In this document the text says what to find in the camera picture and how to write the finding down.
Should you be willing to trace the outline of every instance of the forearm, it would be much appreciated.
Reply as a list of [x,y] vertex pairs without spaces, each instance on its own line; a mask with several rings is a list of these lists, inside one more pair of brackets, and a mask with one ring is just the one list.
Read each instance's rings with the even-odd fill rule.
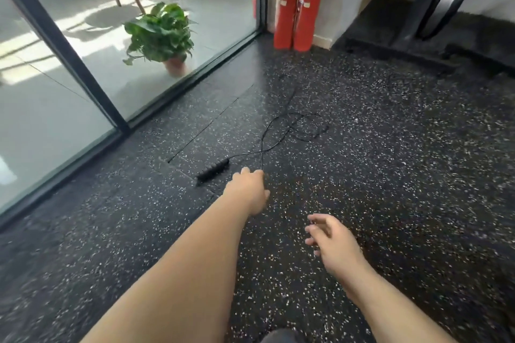
[[222,338],[247,217],[245,202],[218,198],[113,305],[85,341],[210,343]]
[[378,343],[456,343],[439,325],[383,277],[370,270],[346,283]]

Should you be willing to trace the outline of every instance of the left hand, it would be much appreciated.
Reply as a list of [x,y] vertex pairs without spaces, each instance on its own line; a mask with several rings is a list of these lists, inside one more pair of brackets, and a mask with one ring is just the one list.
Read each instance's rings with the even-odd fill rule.
[[250,214],[256,215],[265,208],[270,196],[270,190],[265,190],[264,177],[263,170],[251,172],[248,167],[243,167],[227,183],[223,196],[243,201],[248,204]]

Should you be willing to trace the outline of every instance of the black metal frame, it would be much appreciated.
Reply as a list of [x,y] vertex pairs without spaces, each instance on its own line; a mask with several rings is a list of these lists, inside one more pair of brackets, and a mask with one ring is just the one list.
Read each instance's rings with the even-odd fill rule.
[[65,36],[61,33],[61,30],[57,27],[50,15],[48,15],[48,12],[43,8],[39,0],[12,1],[22,13],[23,18],[29,22],[36,34],[38,34],[42,41],[54,52],[58,60],[60,60],[68,72],[72,74],[77,83],[79,83],[93,103],[98,106],[99,110],[113,124],[115,129],[98,144],[66,165],[35,190],[15,202],[3,213],[0,213],[0,230],[22,217],[30,208],[34,207],[35,204],[41,203],[42,200],[49,197],[52,192],[62,186],[77,171],[95,158],[105,154],[109,149],[122,141],[122,139],[127,138],[136,126],[141,125],[161,108],[171,103],[174,99],[177,99],[177,97],[187,89],[195,86],[204,77],[235,56],[259,34],[264,32],[267,24],[267,0],[256,0],[256,30],[253,33],[249,34],[246,38],[243,38],[239,43],[233,45],[223,53],[204,63],[178,84],[168,89],[158,98],[155,98],[141,113],[127,122],[114,106],[111,99],[109,99],[102,90],[79,55],[68,43]]

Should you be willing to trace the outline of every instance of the hand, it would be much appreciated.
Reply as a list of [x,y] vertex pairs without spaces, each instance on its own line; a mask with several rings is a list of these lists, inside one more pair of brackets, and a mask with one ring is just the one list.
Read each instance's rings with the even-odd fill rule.
[[250,214],[256,215],[264,209],[270,196],[270,190],[265,190],[264,177],[263,170],[250,172],[248,167],[243,167],[240,173],[232,176],[223,195],[246,203]]
[[310,214],[313,224],[306,227],[311,237],[306,244],[318,246],[314,254],[322,257],[325,269],[344,286],[373,270],[365,259],[352,232],[329,214]]

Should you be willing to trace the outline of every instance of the glass wall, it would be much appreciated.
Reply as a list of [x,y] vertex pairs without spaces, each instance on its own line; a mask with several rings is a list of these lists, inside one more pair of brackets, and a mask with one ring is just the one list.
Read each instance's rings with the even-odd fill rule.
[[11,0],[0,0],[0,214],[112,131]]
[[[92,72],[103,90],[125,119],[131,119],[152,101],[174,86],[188,73],[195,71],[209,60],[256,29],[253,0],[39,0],[48,14],[61,29],[66,39],[86,66]],[[193,44],[186,55],[184,65],[181,60],[167,62],[167,67],[159,61],[142,58],[126,65],[126,50],[131,44],[131,34],[127,33],[124,23],[137,19],[142,12],[151,13],[160,3],[177,3],[184,14],[194,22],[190,24],[191,34],[184,27],[170,34],[177,26],[156,28],[145,23],[132,31],[141,34],[135,48],[145,49],[146,55],[163,54],[172,56],[170,47],[164,49],[163,41],[174,43],[178,49],[180,42],[185,47]],[[163,40],[164,32],[169,39]],[[56,64],[56,60],[41,42],[24,43],[19,54],[30,60],[31,65],[49,79],[66,80],[69,76]]]

